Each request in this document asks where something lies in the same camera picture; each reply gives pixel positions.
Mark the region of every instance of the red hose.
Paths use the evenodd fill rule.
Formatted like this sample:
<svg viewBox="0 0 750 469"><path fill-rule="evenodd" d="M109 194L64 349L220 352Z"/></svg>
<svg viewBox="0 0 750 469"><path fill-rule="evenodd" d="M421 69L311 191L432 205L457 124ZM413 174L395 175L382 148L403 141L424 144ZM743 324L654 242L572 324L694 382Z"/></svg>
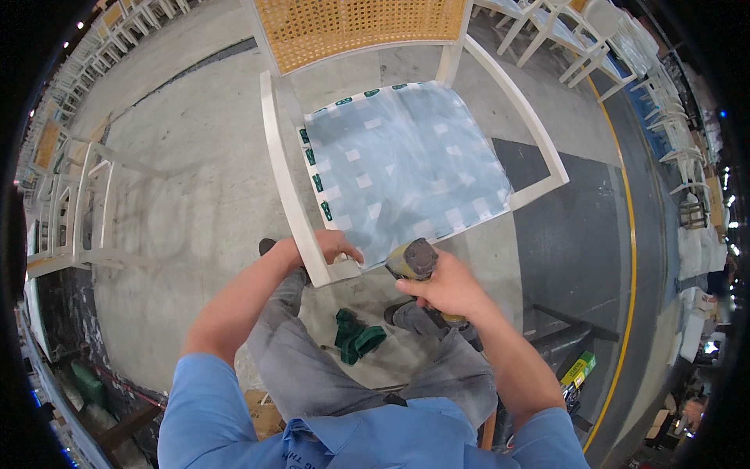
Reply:
<svg viewBox="0 0 750 469"><path fill-rule="evenodd" d="M107 377L108 377L108 378L109 378L110 380L112 380L112 381L114 381L115 383L117 383L117 384L119 384L120 386L122 386L122 387L123 387L123 389L125 389L126 391L130 391L130 392L132 392L133 394L135 394L135 395L137 395L138 397L140 397L141 399L143 399L144 401L146 401L146 402L148 402L148 403L150 403L150 404L153 404L153 405L155 405L156 407L159 407L159 408L160 408L160 409L162 409L162 410L166 410L166 408L167 408L167 405L166 405L166 404L161 404L161 403L160 403L159 401L155 401L154 399L152 399L152 398L148 397L147 395L143 394L142 392L140 392L140 391L138 391L138 390L136 390L136 389L133 389L133 388L131 388L131 387L130 387L130 386L128 386L127 384L123 383L122 381L120 381L120 380L118 380L117 378L115 378L114 376L112 376L112 375L111 375L110 373L108 373L107 371L104 371L104 369L103 369L103 368L101 368L101 367L100 367L99 365L94 365L94 369L95 369L96 371L98 371L99 373L101 373L101 374L103 374L103 375L107 376Z"/></svg>

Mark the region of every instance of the blue shirt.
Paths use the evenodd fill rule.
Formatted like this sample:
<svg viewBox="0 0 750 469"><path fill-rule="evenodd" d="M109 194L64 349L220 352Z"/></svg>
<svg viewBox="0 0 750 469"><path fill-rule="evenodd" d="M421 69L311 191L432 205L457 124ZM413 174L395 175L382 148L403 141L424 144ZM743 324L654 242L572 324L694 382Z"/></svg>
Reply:
<svg viewBox="0 0 750 469"><path fill-rule="evenodd" d="M283 433L259 442L234 371L206 353L177 364L158 456L163 469L588 467L563 409L537 413L516 434L513 451L501 455L476 447L464 412L447 398L295 418Z"/></svg>

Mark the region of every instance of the yellow floor line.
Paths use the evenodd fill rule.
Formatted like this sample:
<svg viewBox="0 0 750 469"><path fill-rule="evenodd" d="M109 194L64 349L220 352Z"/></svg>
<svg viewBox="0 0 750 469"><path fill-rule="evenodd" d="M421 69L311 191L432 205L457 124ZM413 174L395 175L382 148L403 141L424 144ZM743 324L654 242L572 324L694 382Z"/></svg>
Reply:
<svg viewBox="0 0 750 469"><path fill-rule="evenodd" d="M597 91L596 87L594 86L594 82L591 81L591 77L586 76L586 79L589 80L589 84L591 85L591 89L594 91L594 95L596 95L596 99L599 99L599 91ZM607 109L605 108L604 103L600 103L599 106L601 106L601 110L602 112L604 112L604 117L607 119L607 123L609 124L610 131L612 132L612 138L614 138L614 144L617 147L617 156L619 156L619 162L622 165L622 182L625 186L625 201L628 204L628 224L630 225L630 305L628 307L628 320L625 323L625 333L622 335L622 347L619 350L617 368L615 368L614 376L612 377L612 384L610 385L609 392L607 393L607 398L604 400L604 407L601 408L599 418L596 420L594 428L589 434L589 439L583 446L583 452L586 452L589 449L589 446L591 446L591 442L596 436L596 432L599 430L599 426L602 424L602 420L607 413L607 408L609 407L610 401L612 401L612 395L614 394L615 388L617 388L617 381L620 379L620 372L623 369L623 362L625 361L625 353L628 350L630 329L633 324L633 310L635 309L635 276L637 272L637 256L635 251L635 217L633 216L633 199L630 196L628 173L625 170L625 162L623 161L623 152L620 150L620 142L617 141L617 135L614 132L614 127L612 126L612 121L609 117L609 114L607 114Z"/></svg>

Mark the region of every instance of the black shoe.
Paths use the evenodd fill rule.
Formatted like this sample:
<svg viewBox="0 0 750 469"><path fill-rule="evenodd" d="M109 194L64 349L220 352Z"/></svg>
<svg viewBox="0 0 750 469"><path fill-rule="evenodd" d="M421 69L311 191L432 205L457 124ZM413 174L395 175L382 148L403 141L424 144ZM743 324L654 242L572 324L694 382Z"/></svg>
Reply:
<svg viewBox="0 0 750 469"><path fill-rule="evenodd" d="M274 244L276 244L276 241L270 238L263 238L258 243L258 252L260 253L260 256L262 257L265 253L271 250L271 248L274 247ZM310 274L308 274L308 270L305 268L305 266L300 267L302 271L304 272L304 275L307 280L304 281L305 286L313 283L312 280L310 280Z"/></svg>
<svg viewBox="0 0 750 469"><path fill-rule="evenodd" d="M397 305L387 307L382 313L382 318L386 321L386 323L390 324L391 326L395 326L395 324L393 324L393 315L396 314L396 311L398 311L401 306L404 306L407 303L411 303L412 301L414 300L405 301L403 303L398 303Z"/></svg>
<svg viewBox="0 0 750 469"><path fill-rule="evenodd" d="M263 238L258 243L258 252L263 256L274 247L274 244L276 244L276 241L273 239Z"/></svg>

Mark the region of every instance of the hand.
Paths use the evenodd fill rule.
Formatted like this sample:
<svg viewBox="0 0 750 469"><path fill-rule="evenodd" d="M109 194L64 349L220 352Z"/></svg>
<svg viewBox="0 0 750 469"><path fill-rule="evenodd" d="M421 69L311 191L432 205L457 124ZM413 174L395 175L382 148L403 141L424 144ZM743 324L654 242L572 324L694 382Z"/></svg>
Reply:
<svg viewBox="0 0 750 469"><path fill-rule="evenodd" d="M328 264L333 264L333 259L342 252L359 263L364 263L365 259L357 248L349 244L344 237L344 232L339 230L316 230L315 237L318 240L320 250Z"/></svg>
<svg viewBox="0 0 750 469"><path fill-rule="evenodd" d="M474 275L459 259L433 246L438 254L437 267L429 280L402 278L396 288L402 293L417 296L417 306L438 309L446 314L472 316L497 310L497 306L479 285Z"/></svg>

